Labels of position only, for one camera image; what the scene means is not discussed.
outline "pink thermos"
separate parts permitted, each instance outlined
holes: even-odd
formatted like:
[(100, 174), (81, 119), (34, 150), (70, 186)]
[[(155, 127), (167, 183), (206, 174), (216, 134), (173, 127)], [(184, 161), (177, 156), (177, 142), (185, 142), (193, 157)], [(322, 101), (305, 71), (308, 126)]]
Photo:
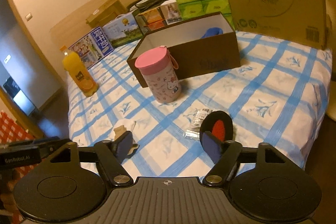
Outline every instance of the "pink thermos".
[(170, 103), (179, 97), (181, 85), (174, 71), (179, 67), (167, 47), (144, 52), (136, 59), (135, 66), (159, 103)]

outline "blue checkered bedsheet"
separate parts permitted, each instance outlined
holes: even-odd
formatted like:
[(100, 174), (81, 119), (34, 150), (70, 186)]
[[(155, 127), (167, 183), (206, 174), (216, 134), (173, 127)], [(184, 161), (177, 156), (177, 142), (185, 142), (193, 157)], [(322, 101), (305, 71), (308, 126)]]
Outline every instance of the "blue checkered bedsheet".
[[(140, 147), (123, 166), (134, 179), (202, 178), (213, 163), (183, 132), (196, 110), (214, 108), (230, 114), (243, 146), (268, 142), (303, 168), (328, 104), (331, 52), (253, 33), (237, 32), (237, 38), (240, 68), (182, 80), (181, 97), (169, 104), (155, 101), (127, 65), (137, 42), (117, 48), (91, 68), (100, 84), (92, 97), (68, 78), (70, 138), (79, 146), (113, 139), (113, 125), (132, 119)], [(96, 172), (92, 164), (83, 167)]]

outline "red pad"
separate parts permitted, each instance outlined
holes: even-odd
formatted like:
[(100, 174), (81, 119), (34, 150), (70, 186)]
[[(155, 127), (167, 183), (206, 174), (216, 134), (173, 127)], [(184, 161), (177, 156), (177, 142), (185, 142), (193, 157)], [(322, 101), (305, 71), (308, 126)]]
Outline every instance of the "red pad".
[(225, 126), (222, 120), (215, 122), (211, 133), (221, 142), (225, 140)]

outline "open box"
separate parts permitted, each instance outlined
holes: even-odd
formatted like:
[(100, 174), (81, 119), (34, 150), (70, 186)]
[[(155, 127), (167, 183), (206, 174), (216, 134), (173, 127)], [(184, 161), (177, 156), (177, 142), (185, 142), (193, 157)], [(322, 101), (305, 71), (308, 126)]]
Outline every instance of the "open box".
[[(223, 34), (201, 37), (209, 28), (218, 27)], [(152, 48), (167, 46), (179, 65), (179, 80), (240, 67), (240, 57), (235, 31), (220, 12), (185, 20), (147, 33), (135, 47), (127, 63), (140, 85), (147, 84), (135, 67), (140, 54)]]

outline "wooden headboard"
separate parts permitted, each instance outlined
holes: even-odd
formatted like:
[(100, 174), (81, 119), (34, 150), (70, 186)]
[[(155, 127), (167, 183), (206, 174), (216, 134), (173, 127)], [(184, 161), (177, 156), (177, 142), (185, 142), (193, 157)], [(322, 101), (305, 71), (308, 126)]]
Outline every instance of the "wooden headboard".
[[(107, 0), (90, 0), (82, 7), (73, 11), (50, 29), (51, 40), (58, 47), (63, 45), (69, 47), (81, 37), (86, 35), (90, 26), (86, 24), (86, 18), (98, 9)], [(126, 7), (135, 0), (120, 0)]]

